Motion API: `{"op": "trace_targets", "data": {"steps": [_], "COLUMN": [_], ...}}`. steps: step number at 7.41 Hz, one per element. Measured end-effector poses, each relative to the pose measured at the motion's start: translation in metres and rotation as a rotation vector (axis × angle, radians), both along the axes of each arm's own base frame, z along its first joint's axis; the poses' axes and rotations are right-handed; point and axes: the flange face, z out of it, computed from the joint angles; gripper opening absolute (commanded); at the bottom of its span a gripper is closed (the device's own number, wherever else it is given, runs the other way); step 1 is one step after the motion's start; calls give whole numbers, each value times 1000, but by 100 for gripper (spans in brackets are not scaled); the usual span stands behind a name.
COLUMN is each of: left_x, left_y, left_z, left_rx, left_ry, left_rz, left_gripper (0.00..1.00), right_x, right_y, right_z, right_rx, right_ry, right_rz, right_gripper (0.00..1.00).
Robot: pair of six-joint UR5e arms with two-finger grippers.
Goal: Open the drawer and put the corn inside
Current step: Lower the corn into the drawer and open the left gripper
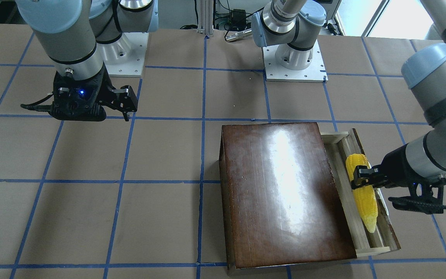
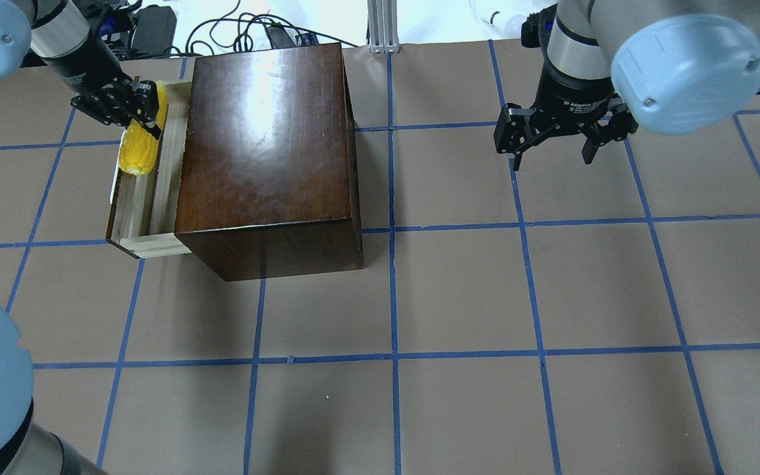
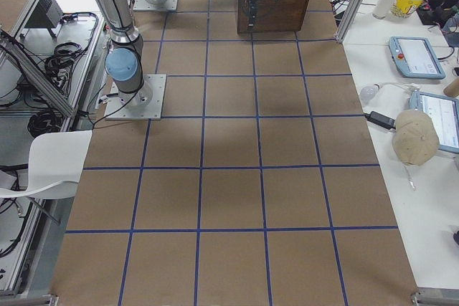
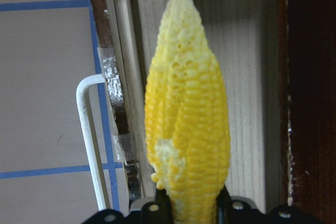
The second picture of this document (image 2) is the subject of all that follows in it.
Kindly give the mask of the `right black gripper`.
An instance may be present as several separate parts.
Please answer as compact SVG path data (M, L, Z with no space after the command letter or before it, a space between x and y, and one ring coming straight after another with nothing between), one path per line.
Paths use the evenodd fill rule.
M512 169L517 172L526 150L548 138L582 133L583 162L589 165L601 147L622 142L639 129L627 103L612 99L615 95L610 77L578 79L543 66L532 108L515 103L501 108L493 133L495 152L512 154ZM610 118L600 125L606 112Z

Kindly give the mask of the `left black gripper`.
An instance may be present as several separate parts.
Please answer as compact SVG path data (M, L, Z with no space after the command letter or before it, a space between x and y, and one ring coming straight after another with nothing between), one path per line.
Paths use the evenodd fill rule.
M131 124L132 131L160 138L158 84L133 81L105 43L84 43L58 57L57 72L75 93L70 105L76 110L104 125Z

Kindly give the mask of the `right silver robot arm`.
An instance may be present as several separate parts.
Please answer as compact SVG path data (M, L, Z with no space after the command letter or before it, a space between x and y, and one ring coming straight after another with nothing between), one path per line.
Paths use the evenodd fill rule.
M546 139L583 136L590 164L641 127L692 133L760 94L760 1L557 1L520 42L543 64L532 105L504 104L495 123L513 170Z

